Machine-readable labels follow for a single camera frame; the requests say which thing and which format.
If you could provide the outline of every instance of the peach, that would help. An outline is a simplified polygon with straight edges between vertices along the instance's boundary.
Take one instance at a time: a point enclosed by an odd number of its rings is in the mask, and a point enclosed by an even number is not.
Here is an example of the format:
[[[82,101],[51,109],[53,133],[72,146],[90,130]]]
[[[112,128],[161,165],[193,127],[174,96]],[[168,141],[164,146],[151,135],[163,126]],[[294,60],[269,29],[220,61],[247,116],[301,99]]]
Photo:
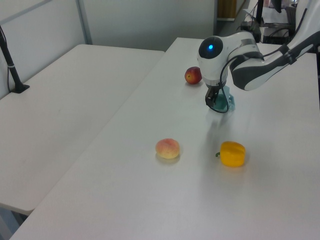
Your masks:
[[[198,66],[190,67],[184,74],[184,79],[188,84],[197,84],[201,81],[202,75]]]
[[[157,142],[155,151],[164,159],[174,159],[180,154],[180,146],[176,140],[165,138]]]

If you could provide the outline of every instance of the blue object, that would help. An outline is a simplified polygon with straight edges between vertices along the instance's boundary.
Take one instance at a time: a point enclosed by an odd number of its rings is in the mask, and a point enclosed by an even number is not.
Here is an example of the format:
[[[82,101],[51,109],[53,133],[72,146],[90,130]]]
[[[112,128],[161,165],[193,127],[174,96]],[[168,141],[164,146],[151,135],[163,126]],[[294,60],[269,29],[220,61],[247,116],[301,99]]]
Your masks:
[[[230,88],[225,85],[223,87],[223,90],[228,99],[229,111],[235,110],[236,109],[235,99],[234,99],[234,96],[230,94]],[[222,112],[227,110],[226,98],[221,89],[219,90],[218,96],[216,97],[215,105],[213,108]]]
[[[206,50],[207,50],[208,52],[212,52],[214,49],[215,49],[215,46],[212,45],[212,44],[210,44],[210,45],[206,48]]]

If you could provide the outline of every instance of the black cable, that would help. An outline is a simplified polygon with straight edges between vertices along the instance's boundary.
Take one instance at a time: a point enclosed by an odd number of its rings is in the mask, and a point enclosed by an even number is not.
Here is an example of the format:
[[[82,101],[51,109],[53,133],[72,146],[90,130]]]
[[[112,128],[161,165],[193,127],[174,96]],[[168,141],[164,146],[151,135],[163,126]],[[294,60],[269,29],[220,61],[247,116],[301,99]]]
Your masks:
[[[247,13],[247,14],[245,15],[244,19],[246,19],[246,17],[248,17],[249,15],[251,15],[252,11],[255,10],[255,8],[256,8],[257,5],[258,5],[258,2],[257,2],[256,5],[254,6],[254,8],[252,8],[251,12],[250,12],[250,13]]]
[[[2,27],[1,27],[1,25],[0,25],[0,33],[1,33],[1,35],[3,36],[3,38],[4,38],[4,42],[5,42],[5,44],[7,45],[7,39],[6,39],[6,35],[5,35],[5,32],[3,31],[3,29],[2,29]],[[9,91],[9,93],[11,93],[11,90],[10,90],[10,87],[9,87],[9,67],[7,67],[7,75],[6,75],[6,85],[7,85],[7,87],[8,87],[8,91]]]
[[[224,70],[225,70],[225,68],[228,66],[228,64],[229,64],[232,60],[236,59],[237,57],[238,57],[238,56],[234,56],[234,57],[232,57],[229,61],[227,61],[226,64],[223,66],[222,71],[221,71],[221,73],[220,73],[220,83],[219,83],[219,85],[220,85],[220,88],[221,88],[221,90],[222,90],[223,96],[224,96],[225,101],[226,101],[226,110],[225,110],[225,111],[219,111],[219,110],[214,109],[213,107],[210,107],[213,111],[215,111],[215,112],[217,112],[217,113],[220,113],[220,114],[225,114],[225,113],[227,113],[227,112],[229,111],[229,101],[228,101],[228,99],[227,99],[225,90],[224,90],[223,85],[222,85],[222,75],[224,74]]]
[[[270,52],[270,53],[268,53],[268,54],[266,54],[266,55],[263,55],[262,57],[267,57],[267,56],[270,56],[270,55],[272,55],[272,54],[275,54],[276,52],[278,52],[279,50],[277,49],[277,50],[275,50],[275,51],[273,51],[273,52]]]
[[[303,15],[302,15],[302,17],[301,17],[301,20],[300,20],[300,22],[299,22],[298,27],[297,27],[296,30],[295,30],[295,33],[294,33],[293,37],[295,37],[296,34],[297,34],[297,32],[299,31],[299,29],[300,29],[300,27],[301,27],[301,24],[302,24],[303,20],[305,19],[307,10],[308,10],[307,8],[304,9]]]
[[[9,93],[11,93],[10,87],[9,87],[9,67],[6,68],[7,70],[7,75],[6,75],[6,85],[8,87]]]
[[[258,2],[256,3],[256,5],[254,6],[253,8],[253,13],[252,13],[252,16],[251,16],[251,27],[252,25],[254,24],[254,19],[255,19],[255,10],[256,10],[256,7],[258,6]]]
[[[2,36],[3,36],[3,38],[4,38],[5,43],[7,43],[6,35],[5,35],[5,32],[2,30],[1,25],[0,25],[0,32],[1,32]]]
[[[285,35],[286,35],[286,34],[288,34],[288,33],[289,33],[289,30],[288,30],[288,31],[286,31],[286,32],[283,34],[282,38],[284,38],[284,37],[285,37]]]
[[[269,38],[272,37],[273,35],[275,35],[276,33],[282,31],[282,30],[288,30],[288,28],[287,28],[287,27],[281,27],[281,28],[275,30],[273,33],[271,33],[271,34],[269,35]]]

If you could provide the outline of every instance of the equipment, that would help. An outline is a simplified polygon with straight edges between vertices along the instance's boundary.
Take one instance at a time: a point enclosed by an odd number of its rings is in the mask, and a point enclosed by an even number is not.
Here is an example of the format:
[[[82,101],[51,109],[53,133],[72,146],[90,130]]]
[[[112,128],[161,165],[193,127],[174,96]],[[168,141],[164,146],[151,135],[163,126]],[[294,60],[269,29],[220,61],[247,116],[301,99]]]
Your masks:
[[[239,32],[227,37],[211,36],[201,43],[197,59],[202,79],[208,86],[205,101],[211,109],[226,113],[229,107],[232,107],[232,96],[226,96],[224,91],[228,65],[234,85],[250,91],[320,44],[320,1],[300,0],[297,15],[303,10],[300,5],[304,11],[301,17],[296,18],[299,24],[296,24],[294,38],[288,45],[284,44],[267,55],[260,53],[253,35],[249,32]],[[224,109],[216,108],[221,94],[224,96]]]

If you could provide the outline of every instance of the black stand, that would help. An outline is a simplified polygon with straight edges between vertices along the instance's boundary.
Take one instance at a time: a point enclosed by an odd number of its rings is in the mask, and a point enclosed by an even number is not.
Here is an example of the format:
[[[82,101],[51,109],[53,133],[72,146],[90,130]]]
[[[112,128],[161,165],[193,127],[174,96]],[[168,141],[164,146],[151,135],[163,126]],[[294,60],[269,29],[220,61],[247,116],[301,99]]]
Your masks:
[[[262,19],[262,11],[264,8],[264,0],[258,0],[258,5],[256,6],[256,18],[255,20],[259,25],[261,25],[261,19]]]
[[[2,34],[2,32],[0,31],[0,47],[1,50],[3,52],[6,64],[8,65],[8,68],[10,70],[10,73],[12,75],[13,81],[15,83],[15,88],[12,90],[13,93],[17,93],[20,94],[23,91],[25,91],[26,89],[28,89],[30,86],[28,85],[24,85],[22,84],[22,82],[20,81],[19,75],[17,73],[16,67],[14,65],[14,62],[11,58],[8,46],[7,46],[7,42],[5,40],[5,36]]]

